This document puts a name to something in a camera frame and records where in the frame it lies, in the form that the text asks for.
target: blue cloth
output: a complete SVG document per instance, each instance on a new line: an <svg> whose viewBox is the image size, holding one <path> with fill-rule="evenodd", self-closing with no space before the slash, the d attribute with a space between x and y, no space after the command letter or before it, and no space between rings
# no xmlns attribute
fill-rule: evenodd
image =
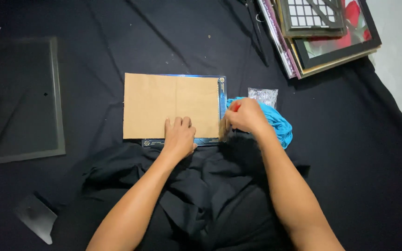
<svg viewBox="0 0 402 251"><path fill-rule="evenodd" d="M232 101L242 98L244 97L236 97L235 99L228 99L226 104L227 108L229 108ZM293 140L293 127L273 107L265 105L260 101L258 103L260 104L260 108L265 114L269 124L272 127L274 127L274 130L276 131L277 134L277 138L282 144L283 149L286 149L288 145L291 143L291 140Z"/></svg>

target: clear plastic bag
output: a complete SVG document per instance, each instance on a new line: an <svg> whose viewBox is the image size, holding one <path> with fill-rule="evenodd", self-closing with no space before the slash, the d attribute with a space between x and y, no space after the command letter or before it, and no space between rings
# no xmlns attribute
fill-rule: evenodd
<svg viewBox="0 0 402 251"><path fill-rule="evenodd" d="M265 105L271 106L277 109L277 95L279 94L278 89L255 89L248 88L248 97L256 99Z"/></svg>

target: cardboard sheet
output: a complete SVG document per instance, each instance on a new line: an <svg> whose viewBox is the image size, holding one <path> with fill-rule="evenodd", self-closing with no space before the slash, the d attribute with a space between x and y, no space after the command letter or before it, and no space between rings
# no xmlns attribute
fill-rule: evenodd
<svg viewBox="0 0 402 251"><path fill-rule="evenodd" d="M218 137L217 78L125 73L124 139L163 139L165 118L185 116L196 138Z"/></svg>

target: left hand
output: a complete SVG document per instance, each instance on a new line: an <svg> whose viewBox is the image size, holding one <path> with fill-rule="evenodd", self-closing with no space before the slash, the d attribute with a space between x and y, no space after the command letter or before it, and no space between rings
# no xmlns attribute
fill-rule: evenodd
<svg viewBox="0 0 402 251"><path fill-rule="evenodd" d="M192 154L197 144L193 143L196 128L189 117L175 118L173 126L170 119L165 120L165 143L161 154L171 157L176 163Z"/></svg>

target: red flower picture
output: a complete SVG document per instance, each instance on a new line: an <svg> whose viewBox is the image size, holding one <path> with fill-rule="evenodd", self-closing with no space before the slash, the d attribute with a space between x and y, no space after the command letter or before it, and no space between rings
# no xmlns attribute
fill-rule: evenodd
<svg viewBox="0 0 402 251"><path fill-rule="evenodd" d="M320 56L334 50L362 43L372 38L370 31L361 13L358 0L341 0L345 6L345 23L347 34L343 37L313 37L305 41L305 47L310 58Z"/></svg>

